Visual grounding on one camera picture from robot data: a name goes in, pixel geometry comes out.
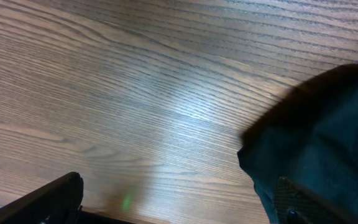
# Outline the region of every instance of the wooden table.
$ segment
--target wooden table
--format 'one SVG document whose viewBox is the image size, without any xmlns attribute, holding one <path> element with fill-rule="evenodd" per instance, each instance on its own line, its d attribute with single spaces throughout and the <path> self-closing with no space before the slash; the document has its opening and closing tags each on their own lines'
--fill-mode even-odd
<svg viewBox="0 0 358 224">
<path fill-rule="evenodd" d="M 122 220 L 268 223 L 239 135 L 345 63 L 356 0 L 0 0 L 0 204 L 77 171 Z"/>
</svg>

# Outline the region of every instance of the black cloth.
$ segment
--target black cloth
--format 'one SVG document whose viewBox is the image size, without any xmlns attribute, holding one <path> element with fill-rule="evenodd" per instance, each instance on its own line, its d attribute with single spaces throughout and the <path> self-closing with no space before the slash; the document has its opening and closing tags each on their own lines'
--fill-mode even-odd
<svg viewBox="0 0 358 224">
<path fill-rule="evenodd" d="M 281 176 L 358 216 L 358 65 L 300 85 L 244 134 L 240 167 L 271 223 Z"/>
</svg>

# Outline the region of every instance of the wood grain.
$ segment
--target wood grain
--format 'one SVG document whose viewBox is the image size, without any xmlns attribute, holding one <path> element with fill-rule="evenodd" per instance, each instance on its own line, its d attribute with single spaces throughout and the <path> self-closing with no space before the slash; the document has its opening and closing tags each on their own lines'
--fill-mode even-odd
<svg viewBox="0 0 358 224">
<path fill-rule="evenodd" d="M 358 1 L 33 1 L 297 80 L 358 63 Z"/>
<path fill-rule="evenodd" d="M 115 218 L 268 223 L 240 133 L 351 62 L 353 0 L 0 0 L 0 204 L 77 171 Z"/>
<path fill-rule="evenodd" d="M 7 195 L 0 198 L 0 203 L 25 195 L 71 170 L 84 178 L 85 206 L 122 220 L 264 221 L 264 211 L 250 187 L 0 122 L 0 197 Z M 125 210 L 122 204 L 128 195 L 132 203 Z"/>
</svg>

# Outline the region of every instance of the black plastic object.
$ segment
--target black plastic object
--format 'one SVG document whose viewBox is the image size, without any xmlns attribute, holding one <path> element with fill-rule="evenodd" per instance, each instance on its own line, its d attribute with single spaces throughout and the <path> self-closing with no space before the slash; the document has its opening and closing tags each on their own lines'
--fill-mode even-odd
<svg viewBox="0 0 358 224">
<path fill-rule="evenodd" d="M 72 224 L 83 198 L 79 173 L 71 172 L 0 208 L 0 224 Z"/>
<path fill-rule="evenodd" d="M 281 177 L 274 192 L 279 224 L 358 224 L 358 217 Z"/>
</svg>

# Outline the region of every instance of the green light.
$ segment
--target green light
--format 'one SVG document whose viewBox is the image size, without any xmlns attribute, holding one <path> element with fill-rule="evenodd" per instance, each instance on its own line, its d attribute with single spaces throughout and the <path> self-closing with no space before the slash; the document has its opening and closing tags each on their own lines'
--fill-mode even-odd
<svg viewBox="0 0 358 224">
<path fill-rule="evenodd" d="M 131 206 L 132 199 L 134 198 L 134 195 L 132 191 L 130 190 L 124 197 L 124 200 L 121 204 L 122 211 L 126 212 L 128 211 L 129 207 Z"/>
</svg>

